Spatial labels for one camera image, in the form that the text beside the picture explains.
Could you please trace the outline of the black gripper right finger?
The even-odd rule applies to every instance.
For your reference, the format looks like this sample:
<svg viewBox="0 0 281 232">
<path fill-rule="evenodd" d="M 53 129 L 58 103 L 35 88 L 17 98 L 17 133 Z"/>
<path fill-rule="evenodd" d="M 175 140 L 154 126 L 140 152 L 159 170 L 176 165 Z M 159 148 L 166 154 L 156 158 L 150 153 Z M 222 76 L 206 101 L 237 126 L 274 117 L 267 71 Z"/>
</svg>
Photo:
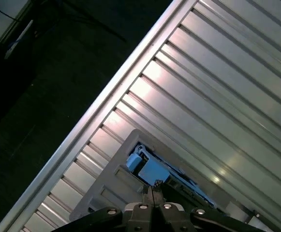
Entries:
<svg viewBox="0 0 281 232">
<path fill-rule="evenodd" d="M 158 210 L 158 227 L 166 232 L 260 232 L 254 226 L 236 220 L 217 210 L 196 207 L 187 213 L 164 200 L 162 185 L 153 186 L 153 201 Z"/>
</svg>

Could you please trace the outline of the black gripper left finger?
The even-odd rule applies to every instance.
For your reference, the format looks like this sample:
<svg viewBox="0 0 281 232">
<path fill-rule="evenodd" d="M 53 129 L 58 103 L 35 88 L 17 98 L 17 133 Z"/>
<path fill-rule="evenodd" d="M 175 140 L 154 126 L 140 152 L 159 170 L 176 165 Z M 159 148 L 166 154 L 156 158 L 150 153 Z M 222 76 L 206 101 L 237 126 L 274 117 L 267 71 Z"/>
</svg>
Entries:
<svg viewBox="0 0 281 232">
<path fill-rule="evenodd" d="M 149 232 L 154 200 L 152 186 L 145 185 L 142 202 L 130 203 L 124 210 L 108 206 L 57 229 L 58 232 Z"/>
</svg>

